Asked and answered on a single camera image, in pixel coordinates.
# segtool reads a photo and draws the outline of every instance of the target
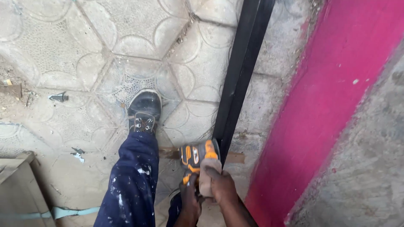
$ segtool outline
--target concrete floor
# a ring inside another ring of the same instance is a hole
[[[310,4],[275,5],[231,148],[246,163],[226,164],[242,197],[307,41]],[[140,89],[162,94],[159,146],[209,138],[241,7],[242,0],[0,0],[0,82],[23,85],[19,100],[0,93],[0,157],[34,151],[50,205],[84,209],[101,203]],[[62,91],[68,101],[48,99]],[[83,164],[72,147],[86,152]],[[181,175],[176,161],[160,161],[156,205],[167,206],[160,202]],[[95,217],[58,223],[91,226]],[[198,226],[223,225],[219,217]]]
[[[404,45],[386,64],[329,166],[313,179],[288,226],[404,225]]]

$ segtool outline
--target navy blue trousers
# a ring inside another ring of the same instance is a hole
[[[119,160],[112,167],[94,226],[154,227],[159,163],[156,137],[145,132],[130,132],[118,153]],[[174,225],[181,207],[181,196],[177,194],[170,202],[167,227]]]

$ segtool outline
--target black work boot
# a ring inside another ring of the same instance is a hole
[[[160,120],[162,102],[154,89],[142,89],[130,102],[128,108],[129,132],[148,132],[156,134]]]

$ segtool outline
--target black metal bar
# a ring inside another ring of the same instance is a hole
[[[213,129],[213,138],[217,139],[220,147],[222,166],[274,5],[275,0],[244,0],[243,3]]]

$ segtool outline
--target tiled floor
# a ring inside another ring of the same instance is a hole
[[[19,100],[0,93],[0,156],[35,151],[53,204],[88,208],[105,193],[127,136],[127,107],[140,89],[162,94],[159,146],[209,138],[241,7],[242,0],[0,0],[0,82],[23,84]],[[308,0],[275,5],[233,143],[257,150],[245,152],[248,165],[228,166],[242,194],[310,14]],[[48,99],[62,91],[68,101]],[[86,152],[83,164],[72,147]],[[161,160],[156,202],[181,175],[176,161]],[[88,217],[65,223],[89,226],[95,216]]]

